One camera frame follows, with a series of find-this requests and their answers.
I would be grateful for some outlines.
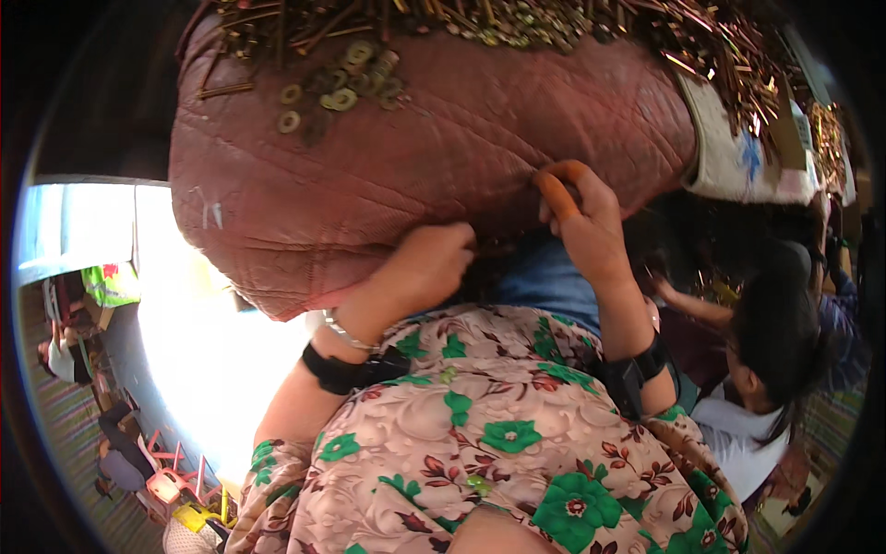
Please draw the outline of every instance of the pile of screws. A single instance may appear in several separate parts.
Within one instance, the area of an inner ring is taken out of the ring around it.
[[[299,86],[318,94],[326,110],[342,112],[358,97],[377,98],[384,109],[396,109],[407,98],[403,83],[390,75],[399,59],[386,49],[392,33],[426,35],[444,28],[488,46],[554,48],[564,54],[584,35],[601,43],[630,35],[680,71],[710,81],[729,113],[733,135],[747,129],[760,137],[767,155],[777,153],[768,126],[778,119],[776,83],[786,75],[781,66],[791,55],[780,38],[773,39],[774,26],[749,20],[742,0],[204,0],[202,12],[211,6],[221,24],[209,39],[221,39],[221,47],[199,87],[201,99],[251,90],[266,60],[274,59],[282,70],[333,36],[365,38]],[[249,80],[205,90],[217,60],[225,56],[252,64]],[[293,113],[281,115],[281,132],[299,126]],[[826,127],[839,138],[838,126]],[[828,137],[819,144],[833,144]],[[827,148],[819,155],[831,158]]]
[[[831,106],[826,108],[812,101],[808,113],[819,181],[825,190],[842,195],[846,183],[846,164],[843,160],[840,123]]]

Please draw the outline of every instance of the floor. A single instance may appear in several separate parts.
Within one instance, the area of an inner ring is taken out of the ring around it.
[[[237,312],[228,280],[178,231],[168,188],[136,188],[134,259],[142,301],[117,308],[102,336],[114,377],[145,434],[181,441],[187,469],[204,454],[236,493],[264,409],[307,344],[305,317]]]

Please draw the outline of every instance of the sleeve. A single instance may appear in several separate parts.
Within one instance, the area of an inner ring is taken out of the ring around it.
[[[855,288],[855,284],[842,269],[832,272],[831,280],[834,281],[837,296],[858,296],[859,292]]]
[[[71,351],[68,350],[67,341],[62,339],[56,344],[55,340],[50,340],[50,367],[67,358],[73,359]]]
[[[833,332],[836,343],[836,360],[822,388],[835,393],[864,380],[871,365],[871,349],[861,336],[855,319],[838,302],[828,300],[821,308],[821,329]]]
[[[253,452],[226,554],[285,551],[311,463],[312,444],[264,441]],[[265,537],[257,545],[260,537]]]
[[[738,501],[744,502],[757,490],[760,482],[766,479],[771,470],[764,474],[759,467],[752,464],[742,445],[730,433],[713,429],[707,425],[699,425],[698,428],[702,432],[704,442],[711,449],[719,469],[723,472],[723,476],[735,491]]]

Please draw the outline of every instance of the black hair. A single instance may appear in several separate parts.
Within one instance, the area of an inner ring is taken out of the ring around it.
[[[796,280],[761,274],[735,303],[730,334],[739,362],[763,382],[769,401],[783,408],[758,444],[769,444],[786,429],[793,439],[803,399],[834,361],[833,337],[820,330],[815,301]]]
[[[791,506],[790,504],[788,504],[787,506],[785,506],[784,510],[781,511],[781,513],[787,512],[795,518],[798,518],[803,515],[803,512],[806,511],[806,508],[809,507],[810,502],[812,502],[812,489],[806,487],[803,489],[803,493],[797,499],[797,505]]]

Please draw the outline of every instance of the white cloth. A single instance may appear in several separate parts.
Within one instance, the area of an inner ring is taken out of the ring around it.
[[[787,431],[762,448],[755,441],[769,434],[780,414],[781,409],[761,416],[729,402],[723,383],[692,410],[692,419],[742,502],[763,484],[788,448]]]
[[[166,554],[215,554],[222,538],[208,525],[194,533],[176,518],[171,518],[163,531]]]
[[[67,340],[62,339],[57,345],[50,340],[50,370],[61,380],[74,383],[74,357]]]
[[[687,191],[743,204],[809,204],[819,188],[811,151],[805,151],[805,171],[782,168],[774,157],[766,163],[763,145],[747,129],[733,137],[723,102],[709,82],[676,75],[698,140],[697,175],[686,183]]]

